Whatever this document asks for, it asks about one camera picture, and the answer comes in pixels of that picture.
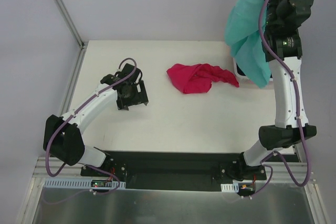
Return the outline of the magenta t shirt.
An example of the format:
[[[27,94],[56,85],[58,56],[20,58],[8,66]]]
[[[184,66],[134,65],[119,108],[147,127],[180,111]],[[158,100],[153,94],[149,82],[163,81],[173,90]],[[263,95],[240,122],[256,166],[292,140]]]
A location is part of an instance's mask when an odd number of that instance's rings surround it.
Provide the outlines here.
[[[213,82],[228,83],[239,88],[239,82],[232,72],[207,63],[192,66],[177,63],[166,73],[172,85],[183,94],[207,93]]]

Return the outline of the teal t shirt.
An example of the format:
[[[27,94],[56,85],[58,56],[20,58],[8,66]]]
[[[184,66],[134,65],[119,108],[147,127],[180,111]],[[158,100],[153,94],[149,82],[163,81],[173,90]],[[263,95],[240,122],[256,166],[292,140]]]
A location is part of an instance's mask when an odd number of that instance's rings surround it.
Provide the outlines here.
[[[224,41],[241,71],[259,88],[268,85],[271,71],[259,35],[264,0],[238,0],[228,17]]]

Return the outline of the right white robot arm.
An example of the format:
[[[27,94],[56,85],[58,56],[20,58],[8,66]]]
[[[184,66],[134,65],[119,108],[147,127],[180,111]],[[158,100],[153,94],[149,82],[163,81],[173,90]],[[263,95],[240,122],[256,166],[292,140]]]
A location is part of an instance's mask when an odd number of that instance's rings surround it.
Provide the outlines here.
[[[302,45],[299,27],[311,15],[314,0],[259,0],[260,10],[249,38],[261,47],[261,58],[270,70],[266,80],[274,85],[276,116],[273,125],[259,129],[257,142],[241,153],[228,174],[238,180],[260,171],[272,155],[317,133],[305,113],[301,91]]]

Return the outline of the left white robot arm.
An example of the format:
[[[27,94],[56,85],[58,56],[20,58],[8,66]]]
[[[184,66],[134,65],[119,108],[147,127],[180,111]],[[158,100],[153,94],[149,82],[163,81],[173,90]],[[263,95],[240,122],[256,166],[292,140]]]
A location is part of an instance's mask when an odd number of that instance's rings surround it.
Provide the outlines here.
[[[110,105],[118,110],[144,104],[149,100],[142,71],[136,64],[126,63],[115,74],[100,80],[93,93],[77,108],[61,116],[51,115],[45,126],[43,149],[69,166],[84,164],[92,166],[99,176],[110,173],[111,164],[103,151],[84,144],[82,135],[90,123]]]

